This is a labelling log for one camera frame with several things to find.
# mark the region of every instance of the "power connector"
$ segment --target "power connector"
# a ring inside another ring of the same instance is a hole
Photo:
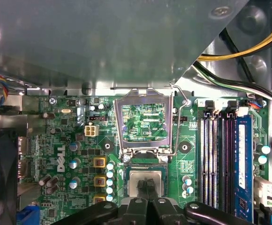
[[[263,204],[265,207],[272,207],[268,204],[268,199],[272,193],[272,183],[262,177],[256,176],[254,179],[254,199],[256,204]]]

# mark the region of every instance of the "green circuit board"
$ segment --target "green circuit board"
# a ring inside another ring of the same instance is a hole
[[[106,168],[95,168],[94,159],[105,158],[106,162],[114,162],[113,202],[120,205],[121,199],[126,197],[124,180],[125,165],[119,160],[119,140],[117,136],[116,119],[113,109],[113,100],[120,97],[83,97],[83,96],[55,96],[57,103],[49,104],[48,96],[39,97],[39,112],[54,113],[55,118],[46,120],[46,133],[37,135],[29,140],[29,152],[22,156],[32,162],[29,177],[20,182],[38,182],[49,174],[58,177],[58,190],[51,195],[46,194],[45,187],[41,189],[41,196],[37,202],[41,209],[41,224],[48,225],[67,217],[81,209],[93,205],[95,196],[106,196],[106,187],[95,187],[95,177],[105,177]],[[180,207],[185,203],[197,200],[197,107],[196,97],[190,98],[192,104],[184,107],[181,116],[186,118],[180,123],[177,155],[168,163],[165,177],[165,195],[178,202]],[[179,108],[183,103],[182,97],[174,97],[174,107]],[[104,105],[103,110],[90,111],[89,106]],[[123,106],[123,118],[127,130],[124,139],[129,142],[143,142],[162,140],[167,136],[163,129],[165,109],[162,104]],[[255,137],[261,143],[267,144],[268,110],[251,110],[254,115]],[[99,125],[98,136],[86,137],[84,127],[89,122]],[[60,128],[59,134],[52,135],[52,128]],[[176,141],[177,122],[173,121],[173,148]],[[81,144],[77,151],[71,151],[69,145],[73,142]],[[106,143],[111,149],[105,149]],[[187,145],[182,149],[180,144]],[[64,151],[64,171],[58,172],[59,149]],[[74,158],[80,160],[76,169],[68,164]],[[157,164],[157,159],[135,158],[132,163]],[[258,169],[255,173],[265,178],[268,176],[268,167]],[[194,192],[188,194],[182,189],[183,177],[192,180]],[[76,189],[70,189],[72,179],[80,180]]]

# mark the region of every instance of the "solid capacitor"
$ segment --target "solid capacitor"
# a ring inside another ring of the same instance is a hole
[[[80,150],[80,148],[81,148],[81,143],[80,142],[73,142],[73,143],[69,144],[69,149],[71,151],[77,151],[77,150]]]
[[[54,176],[52,177],[47,183],[46,183],[46,186],[48,188],[51,188],[54,184],[56,184],[57,182],[59,181],[59,178]]]
[[[69,183],[69,187],[71,189],[76,189],[81,183],[81,180],[78,177],[74,177],[70,183]]]
[[[45,185],[50,179],[51,179],[51,175],[47,174],[45,175],[38,183],[40,186]]]
[[[74,158],[73,160],[70,161],[69,168],[76,169],[80,164],[81,164],[81,160],[78,158]]]
[[[48,195],[51,195],[52,193],[54,193],[56,190],[58,190],[58,185],[54,185],[54,186],[52,186],[51,188],[47,188],[46,189],[46,193],[48,194]]]
[[[260,153],[265,154],[265,155],[267,155],[271,152],[271,148],[269,146],[263,145],[263,144],[257,144],[256,150]]]
[[[56,115],[52,112],[44,112],[42,114],[42,117],[47,120],[52,120],[52,119],[55,119]]]

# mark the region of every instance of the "ram module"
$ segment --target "ram module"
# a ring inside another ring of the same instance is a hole
[[[238,117],[235,124],[235,216],[253,222],[253,119]]]

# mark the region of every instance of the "fan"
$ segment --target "fan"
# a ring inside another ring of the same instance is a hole
[[[17,197],[16,136],[0,130],[0,225],[15,224]]]

